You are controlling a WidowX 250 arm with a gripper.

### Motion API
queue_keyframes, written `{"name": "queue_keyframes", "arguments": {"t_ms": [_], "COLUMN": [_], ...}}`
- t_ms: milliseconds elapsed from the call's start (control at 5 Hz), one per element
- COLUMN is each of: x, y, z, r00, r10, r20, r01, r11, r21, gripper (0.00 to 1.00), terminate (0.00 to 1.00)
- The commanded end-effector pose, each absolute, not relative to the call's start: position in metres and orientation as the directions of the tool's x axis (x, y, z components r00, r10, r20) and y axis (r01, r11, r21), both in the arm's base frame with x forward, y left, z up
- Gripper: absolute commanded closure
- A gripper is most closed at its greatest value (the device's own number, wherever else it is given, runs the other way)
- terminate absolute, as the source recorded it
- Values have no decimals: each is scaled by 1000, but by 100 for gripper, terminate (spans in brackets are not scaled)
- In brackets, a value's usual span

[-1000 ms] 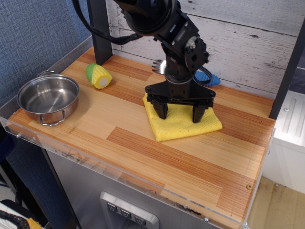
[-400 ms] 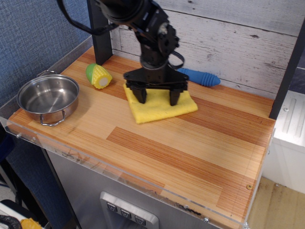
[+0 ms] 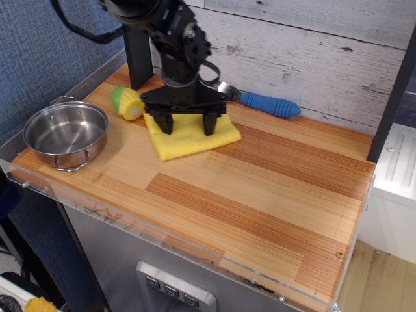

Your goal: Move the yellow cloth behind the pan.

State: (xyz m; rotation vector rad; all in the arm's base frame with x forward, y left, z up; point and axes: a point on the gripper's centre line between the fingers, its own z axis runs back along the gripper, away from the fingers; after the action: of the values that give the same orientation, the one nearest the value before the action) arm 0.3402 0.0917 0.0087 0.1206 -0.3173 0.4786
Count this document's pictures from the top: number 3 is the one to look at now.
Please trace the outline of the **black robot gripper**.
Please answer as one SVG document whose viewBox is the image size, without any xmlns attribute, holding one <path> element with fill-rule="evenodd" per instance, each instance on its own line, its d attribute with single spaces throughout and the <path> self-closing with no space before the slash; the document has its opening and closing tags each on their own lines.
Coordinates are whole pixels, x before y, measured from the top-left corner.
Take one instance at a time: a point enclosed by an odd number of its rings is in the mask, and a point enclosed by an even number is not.
<svg viewBox="0 0 416 312">
<path fill-rule="evenodd" d="M 197 81 L 193 85 L 173 87 L 168 84 L 140 96 L 146 113 L 153 116 L 163 133 L 173 129 L 172 114 L 203 114 L 206 136 L 214 133 L 217 119 L 227 112 L 226 96 Z"/>
</svg>

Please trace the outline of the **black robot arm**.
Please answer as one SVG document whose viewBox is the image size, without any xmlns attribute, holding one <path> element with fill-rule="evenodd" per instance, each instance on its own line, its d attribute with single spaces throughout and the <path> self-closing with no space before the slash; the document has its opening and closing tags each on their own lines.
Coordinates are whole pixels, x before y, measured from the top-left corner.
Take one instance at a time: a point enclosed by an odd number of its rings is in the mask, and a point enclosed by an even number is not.
<svg viewBox="0 0 416 312">
<path fill-rule="evenodd" d="M 200 114 L 206 135 L 213 134 L 216 121 L 226 113 L 226 96 L 213 88 L 219 78 L 200 77 L 201 66 L 216 74 L 207 60 L 211 43 L 184 1 L 101 1 L 101 5 L 123 26 L 146 33 L 159 52 L 164 86 L 143 93 L 141 100 L 166 134 L 173 129 L 173 114 Z"/>
</svg>

